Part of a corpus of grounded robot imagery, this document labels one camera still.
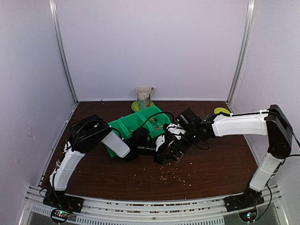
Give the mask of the green candy bin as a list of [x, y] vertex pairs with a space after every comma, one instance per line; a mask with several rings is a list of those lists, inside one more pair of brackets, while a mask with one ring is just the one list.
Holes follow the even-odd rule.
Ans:
[[117, 157], [116, 153], [112, 151], [108, 146], [106, 146], [106, 150], [111, 158]]
[[112, 128], [115, 128], [119, 131], [115, 131], [120, 138], [123, 138], [124, 140], [129, 139], [132, 135], [132, 133], [139, 128], [144, 122], [146, 121], [146, 118], [138, 113], [133, 113], [124, 117], [121, 117], [117, 120], [114, 120], [112, 122], [109, 122], [108, 125], [110, 125]]
[[137, 112], [137, 115], [142, 120], [139, 126], [147, 129], [151, 138], [164, 134], [164, 125], [172, 122], [172, 118], [157, 106], [143, 109]]

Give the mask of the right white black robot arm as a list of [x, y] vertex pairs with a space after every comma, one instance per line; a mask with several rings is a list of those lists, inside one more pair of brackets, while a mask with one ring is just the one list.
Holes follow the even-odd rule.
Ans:
[[291, 157], [292, 141], [297, 140], [291, 124], [278, 105], [268, 109], [248, 113], [210, 114], [204, 119], [197, 117], [191, 109], [186, 109], [177, 118], [177, 124], [170, 124], [166, 131], [175, 136], [176, 149], [196, 145], [200, 141], [228, 135], [263, 135], [269, 140], [266, 155], [250, 179], [240, 203], [250, 207], [258, 200], [261, 191], [283, 164]]

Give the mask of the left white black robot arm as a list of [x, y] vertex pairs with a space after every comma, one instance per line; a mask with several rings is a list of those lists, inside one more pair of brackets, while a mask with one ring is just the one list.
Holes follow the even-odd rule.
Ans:
[[64, 143], [61, 157], [56, 161], [55, 169], [46, 182], [45, 199], [57, 208], [67, 204], [65, 191], [75, 168], [81, 159], [94, 150], [100, 143], [112, 150], [118, 157], [132, 160], [139, 154], [155, 156], [156, 161], [163, 164], [176, 160], [172, 155], [159, 155], [158, 150], [165, 143], [165, 137], [159, 136], [155, 147], [147, 147], [150, 132], [145, 122], [136, 128], [131, 137], [124, 140], [118, 129], [106, 123], [97, 114], [89, 116], [72, 125], [68, 140]]

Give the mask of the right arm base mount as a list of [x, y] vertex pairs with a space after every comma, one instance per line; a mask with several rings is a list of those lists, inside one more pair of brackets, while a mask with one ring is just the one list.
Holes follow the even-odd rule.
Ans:
[[239, 194], [231, 195], [224, 199], [227, 212], [253, 208], [258, 204], [264, 203], [265, 200], [261, 195]]

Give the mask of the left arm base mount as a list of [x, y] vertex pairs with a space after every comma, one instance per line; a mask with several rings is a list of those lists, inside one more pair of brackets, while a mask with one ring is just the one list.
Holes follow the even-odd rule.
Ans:
[[84, 199], [80, 197], [74, 197], [65, 195], [64, 193], [51, 193], [47, 194], [43, 199], [43, 204], [58, 208], [68, 212], [80, 213], [82, 210]]

